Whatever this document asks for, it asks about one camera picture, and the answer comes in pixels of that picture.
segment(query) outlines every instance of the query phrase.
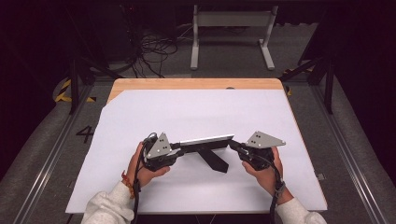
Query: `number 4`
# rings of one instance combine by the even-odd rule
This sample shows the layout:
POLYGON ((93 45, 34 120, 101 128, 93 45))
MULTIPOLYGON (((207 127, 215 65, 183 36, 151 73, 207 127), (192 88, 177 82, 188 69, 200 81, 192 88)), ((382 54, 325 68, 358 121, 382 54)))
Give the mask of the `number 4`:
POLYGON ((90 137, 90 135, 93 135, 93 133, 91 133, 92 127, 90 125, 88 125, 87 127, 85 127, 83 130, 79 131, 78 133, 76 133, 76 135, 83 135, 85 136, 85 140, 84 143, 86 144, 88 142, 88 138, 90 137))

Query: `wooden edge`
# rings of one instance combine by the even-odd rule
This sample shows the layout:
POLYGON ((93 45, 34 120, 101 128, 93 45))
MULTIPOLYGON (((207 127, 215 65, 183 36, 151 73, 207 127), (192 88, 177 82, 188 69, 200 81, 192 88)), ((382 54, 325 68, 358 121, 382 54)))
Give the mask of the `wooden edge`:
POLYGON ((207 90, 207 89, 283 90, 277 78, 119 78, 107 103, 127 90, 207 90))

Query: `metal rail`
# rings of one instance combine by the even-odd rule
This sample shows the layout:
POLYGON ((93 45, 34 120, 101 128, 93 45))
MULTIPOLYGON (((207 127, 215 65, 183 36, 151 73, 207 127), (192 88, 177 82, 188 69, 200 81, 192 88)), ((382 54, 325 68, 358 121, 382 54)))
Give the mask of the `metal rail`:
POLYGON ((32 215, 35 206, 37 205, 37 202, 40 199, 40 196, 50 179, 52 171, 54 170, 55 165, 59 160, 62 151, 64 150, 64 143, 66 141, 66 138, 69 135, 70 130, 73 127, 79 112, 85 104, 85 99, 89 97, 91 89, 92 86, 84 86, 84 88, 82 89, 82 94, 79 99, 80 104, 76 108, 76 111, 73 113, 73 115, 70 115, 67 118, 61 133, 59 134, 54 146, 52 147, 51 152, 49 153, 49 156, 47 157, 47 160, 45 161, 43 167, 41 168, 41 171, 37 175, 35 183, 33 184, 29 194, 25 199, 20 209, 20 212, 15 217, 13 222, 14 224, 27 223, 30 215, 32 215))
POLYGON ((351 152, 347 141, 341 133, 341 130, 334 118, 333 115, 330 115, 327 112, 325 104, 323 104, 323 94, 320 91, 319 86, 311 86, 311 91, 313 92, 315 99, 320 106, 320 110, 325 115, 326 120, 332 129, 332 133, 338 144, 338 152, 340 153, 344 164, 346 165, 347 170, 349 171, 350 177, 352 178, 353 183, 355 184, 356 190, 361 196, 361 200, 363 201, 364 207, 367 210, 367 213, 370 216, 370 219, 373 223, 378 224, 387 224, 389 223, 385 218, 384 214, 381 212, 378 204, 375 201, 373 193, 370 191, 370 188, 367 184, 367 180, 364 176, 364 173, 359 168, 358 164, 355 161, 353 153, 351 152))

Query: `white stand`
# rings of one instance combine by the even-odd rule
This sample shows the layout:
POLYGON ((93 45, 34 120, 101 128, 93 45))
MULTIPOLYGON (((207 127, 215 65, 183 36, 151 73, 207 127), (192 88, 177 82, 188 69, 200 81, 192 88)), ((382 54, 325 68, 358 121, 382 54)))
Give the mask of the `white stand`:
POLYGON ((268 70, 274 70, 275 66, 268 50, 268 41, 274 26, 277 7, 272 11, 198 11, 198 6, 194 6, 193 15, 193 43, 191 53, 191 70, 198 69, 199 53, 199 26, 265 26, 264 39, 260 39, 260 48, 267 64, 268 70))

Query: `bracelet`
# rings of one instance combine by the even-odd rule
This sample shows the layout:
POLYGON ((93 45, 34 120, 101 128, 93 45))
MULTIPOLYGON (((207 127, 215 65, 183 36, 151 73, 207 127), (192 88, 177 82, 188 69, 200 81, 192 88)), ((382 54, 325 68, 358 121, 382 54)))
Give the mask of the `bracelet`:
POLYGON ((121 177, 122 180, 125 181, 124 185, 128 187, 129 192, 131 193, 131 199, 134 199, 134 187, 132 187, 131 181, 129 180, 128 176, 126 176, 125 171, 122 171, 121 177))
POLYGON ((275 195, 274 196, 277 198, 281 197, 283 190, 285 190, 285 187, 286 187, 285 181, 281 180, 280 183, 277 183, 276 187, 275 187, 275 195))

